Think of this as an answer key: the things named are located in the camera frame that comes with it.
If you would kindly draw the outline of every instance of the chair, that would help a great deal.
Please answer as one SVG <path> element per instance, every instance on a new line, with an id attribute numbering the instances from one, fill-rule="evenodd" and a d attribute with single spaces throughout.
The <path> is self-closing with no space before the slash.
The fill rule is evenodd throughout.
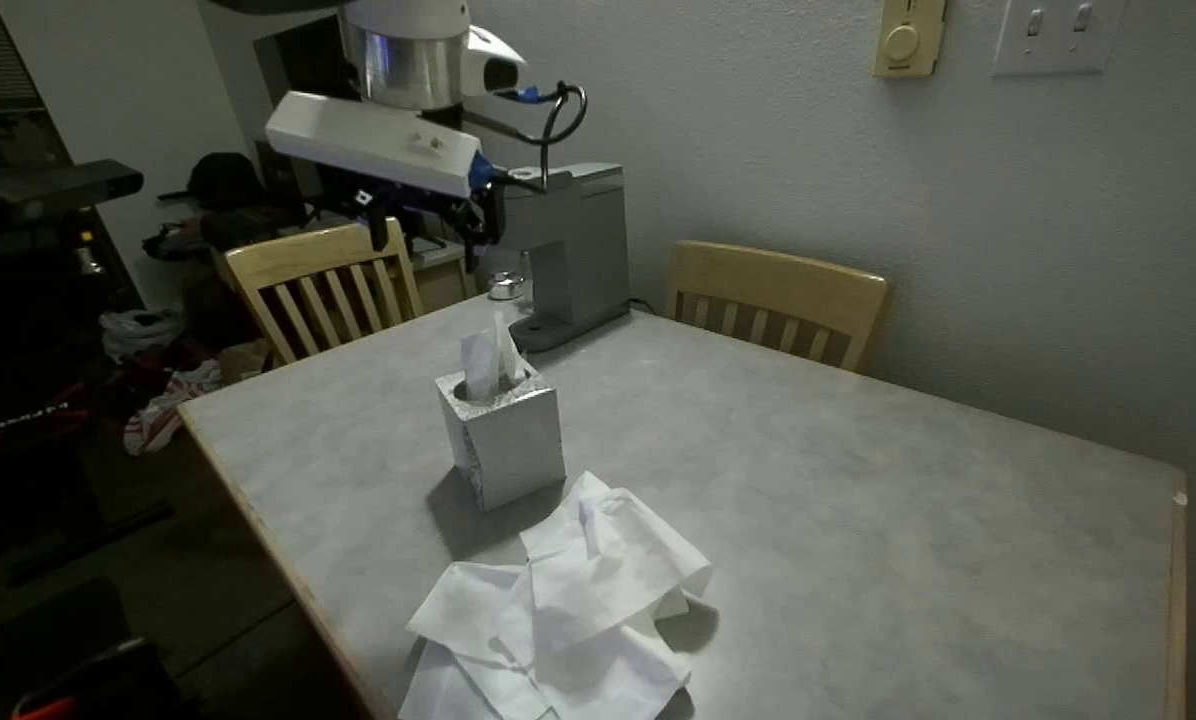
<path id="1" fill-rule="evenodd" d="M 225 256 L 283 364 L 354 340 L 359 327 L 381 332 L 425 311 L 402 233 L 391 217 L 383 222 L 386 240 L 381 250 L 363 222 L 338 222 L 243 242 Z"/>
<path id="2" fill-rule="evenodd" d="M 888 279 L 873 270 L 685 240 L 674 242 L 668 317 L 857 373 L 883 298 Z"/>

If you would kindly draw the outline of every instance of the chair backrest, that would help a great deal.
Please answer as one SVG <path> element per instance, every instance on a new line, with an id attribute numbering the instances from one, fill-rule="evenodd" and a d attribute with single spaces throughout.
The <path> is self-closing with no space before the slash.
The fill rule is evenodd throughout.
<path id="1" fill-rule="evenodd" d="M 283 364 L 425 311 L 391 217 L 381 250 L 363 222 L 338 222 L 243 242 L 225 258 Z"/>
<path id="2" fill-rule="evenodd" d="M 674 242 L 668 317 L 753 344 L 859 367 L 888 279 L 738 242 Z"/>

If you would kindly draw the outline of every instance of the tissue box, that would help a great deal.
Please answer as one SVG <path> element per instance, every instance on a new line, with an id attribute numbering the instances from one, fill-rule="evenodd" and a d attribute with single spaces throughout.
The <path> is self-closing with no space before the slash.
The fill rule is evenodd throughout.
<path id="1" fill-rule="evenodd" d="M 529 367 L 511 392 L 485 402 L 469 401 L 463 373 L 436 376 L 436 392 L 479 507 L 563 482 L 557 389 L 540 373 Z"/>

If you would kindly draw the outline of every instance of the light switch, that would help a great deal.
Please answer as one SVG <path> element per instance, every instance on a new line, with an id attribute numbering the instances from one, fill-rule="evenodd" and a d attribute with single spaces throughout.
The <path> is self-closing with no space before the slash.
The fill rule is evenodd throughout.
<path id="1" fill-rule="evenodd" d="M 914 79 L 931 77 L 945 50 L 948 0 L 883 0 L 877 77 Z"/>
<path id="2" fill-rule="evenodd" d="M 994 77 L 1090 77 L 1106 68 L 1123 0 L 1011 0 Z"/>

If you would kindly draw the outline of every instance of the white table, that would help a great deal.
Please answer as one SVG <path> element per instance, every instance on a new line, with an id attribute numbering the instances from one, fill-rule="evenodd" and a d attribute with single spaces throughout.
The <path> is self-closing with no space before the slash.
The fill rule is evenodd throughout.
<path id="1" fill-rule="evenodd" d="M 469 298 L 185 407 L 376 714 L 451 560 L 430 376 L 479 317 Z M 636 486 L 714 560 L 699 720 L 1178 709 L 1175 467 L 644 311 L 543 373 L 569 471 Z"/>

